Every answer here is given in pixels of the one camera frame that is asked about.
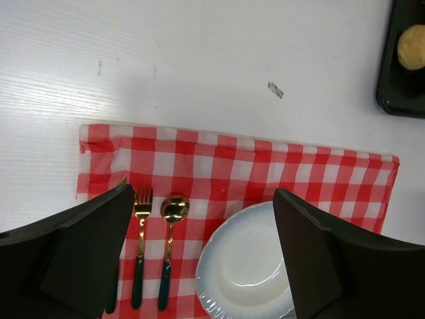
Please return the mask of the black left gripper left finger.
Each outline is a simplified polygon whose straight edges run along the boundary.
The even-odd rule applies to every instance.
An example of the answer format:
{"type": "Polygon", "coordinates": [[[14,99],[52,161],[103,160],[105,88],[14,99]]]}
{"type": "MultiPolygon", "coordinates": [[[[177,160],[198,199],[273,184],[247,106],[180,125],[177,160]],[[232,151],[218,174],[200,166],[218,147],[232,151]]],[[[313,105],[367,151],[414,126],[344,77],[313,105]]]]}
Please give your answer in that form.
{"type": "Polygon", "coordinates": [[[1,233],[2,318],[101,318],[133,211],[117,186],[1,233]]]}

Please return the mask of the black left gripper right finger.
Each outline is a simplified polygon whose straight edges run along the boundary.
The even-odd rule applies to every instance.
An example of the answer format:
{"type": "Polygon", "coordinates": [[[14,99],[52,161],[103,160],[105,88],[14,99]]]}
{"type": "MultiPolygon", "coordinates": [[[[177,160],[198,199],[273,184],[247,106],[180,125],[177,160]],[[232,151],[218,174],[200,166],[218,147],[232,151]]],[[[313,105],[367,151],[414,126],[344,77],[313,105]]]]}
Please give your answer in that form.
{"type": "Polygon", "coordinates": [[[286,189],[274,216],[298,318],[423,318],[424,247],[373,233],[286,189]]]}

